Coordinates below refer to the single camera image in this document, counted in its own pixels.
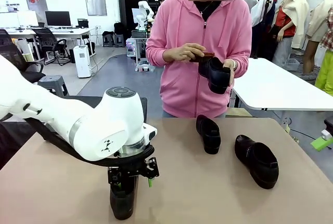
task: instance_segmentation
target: gray shirt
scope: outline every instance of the gray shirt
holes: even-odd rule
[[[258,3],[258,0],[244,0],[244,1],[248,4],[250,12],[252,7],[254,7]]]

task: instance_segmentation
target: gray pants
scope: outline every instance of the gray pants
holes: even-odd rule
[[[277,45],[272,62],[279,67],[284,68],[291,54],[291,43],[293,37],[283,38]]]
[[[176,117],[176,116],[173,116],[173,115],[169,114],[168,112],[163,111],[162,117]],[[225,118],[225,113],[223,113],[222,115],[217,116],[216,118]]]

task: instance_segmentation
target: mannequin hand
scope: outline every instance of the mannequin hand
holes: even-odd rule
[[[199,44],[195,44],[195,43],[185,44],[181,47],[166,50],[163,53],[163,59],[166,62],[172,62],[173,60],[189,61],[191,59],[195,59],[195,55],[204,57],[203,51],[205,51],[205,50],[206,50],[206,48],[204,48],[203,46],[200,46]]]
[[[230,81],[229,86],[231,86],[234,83],[234,77],[235,77],[235,71],[234,71],[234,61],[232,59],[226,59],[224,60],[223,67],[230,68]]]
[[[283,35],[284,35],[285,31],[284,30],[280,30],[279,33],[277,34],[277,41],[280,42],[283,39]]]

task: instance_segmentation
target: brown table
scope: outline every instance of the brown table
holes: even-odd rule
[[[216,120],[222,144],[204,152],[195,119],[150,121],[160,177],[140,177],[135,213],[122,223],[332,224],[333,186],[302,149],[268,118]],[[234,154],[237,135],[266,143],[280,175],[261,189]],[[78,161],[34,135],[0,171],[0,223],[117,222],[107,169]]]

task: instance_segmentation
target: black undershirt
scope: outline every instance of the black undershirt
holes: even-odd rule
[[[204,21],[208,20],[208,17],[219,7],[221,2],[194,2],[199,12],[202,12],[202,18]]]

